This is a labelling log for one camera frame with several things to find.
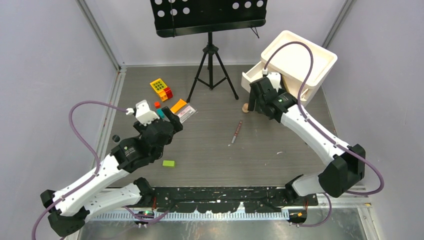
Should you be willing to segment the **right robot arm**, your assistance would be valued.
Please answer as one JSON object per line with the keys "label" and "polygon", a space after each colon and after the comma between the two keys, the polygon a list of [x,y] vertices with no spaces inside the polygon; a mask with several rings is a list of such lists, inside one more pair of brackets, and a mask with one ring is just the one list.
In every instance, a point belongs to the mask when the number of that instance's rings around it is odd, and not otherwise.
{"label": "right robot arm", "polygon": [[285,198],[299,205],[307,195],[326,193],[338,198],[365,176],[365,149],[340,140],[317,122],[289,92],[276,89],[268,77],[250,83],[248,110],[267,116],[296,133],[321,159],[325,168],[299,175],[285,187]]}

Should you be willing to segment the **white drawer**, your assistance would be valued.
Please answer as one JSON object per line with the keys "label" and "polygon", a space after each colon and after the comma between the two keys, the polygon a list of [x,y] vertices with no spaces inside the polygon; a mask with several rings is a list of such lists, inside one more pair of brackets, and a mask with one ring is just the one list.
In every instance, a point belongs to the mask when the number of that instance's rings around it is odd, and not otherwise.
{"label": "white drawer", "polygon": [[[250,83],[259,80],[263,77],[262,74],[262,69],[264,69],[265,63],[260,61],[258,62],[254,67],[252,67],[250,70],[248,70],[247,72],[243,72],[242,73],[242,77],[241,77],[241,86],[244,90],[246,90],[248,93],[250,93],[251,91],[251,87],[250,87]],[[277,70],[276,68],[271,67],[271,65],[269,65],[267,67],[267,69],[270,72],[278,72],[282,75],[282,73]],[[281,89],[279,89],[278,93],[282,93],[283,92],[284,87],[281,86]]]}

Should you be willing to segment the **thin tan wooden pencil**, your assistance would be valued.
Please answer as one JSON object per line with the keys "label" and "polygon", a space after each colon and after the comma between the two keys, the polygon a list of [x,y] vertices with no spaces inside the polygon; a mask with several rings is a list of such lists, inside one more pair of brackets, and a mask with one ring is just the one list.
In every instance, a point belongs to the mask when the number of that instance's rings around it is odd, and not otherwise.
{"label": "thin tan wooden pencil", "polygon": [[282,85],[282,87],[284,87],[284,89],[287,93],[292,94],[291,90],[289,88],[289,85],[286,82],[286,78],[283,75],[281,76],[281,85]]}

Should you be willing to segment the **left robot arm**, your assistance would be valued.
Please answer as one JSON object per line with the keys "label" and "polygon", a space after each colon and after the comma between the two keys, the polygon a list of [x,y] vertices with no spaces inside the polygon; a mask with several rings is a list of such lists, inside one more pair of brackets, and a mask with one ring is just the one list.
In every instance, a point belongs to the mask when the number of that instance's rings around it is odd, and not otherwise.
{"label": "left robot arm", "polygon": [[66,237],[104,212],[137,204],[148,207],[153,202],[155,191],[143,177],[108,193],[101,191],[160,159],[164,147],[183,130],[177,115],[168,107],[161,110],[166,119],[160,118],[145,101],[134,108],[122,109],[126,115],[135,116],[133,126],[138,135],[122,139],[103,160],[96,161],[95,168],[69,186],[57,191],[48,189],[40,195],[56,234]]}

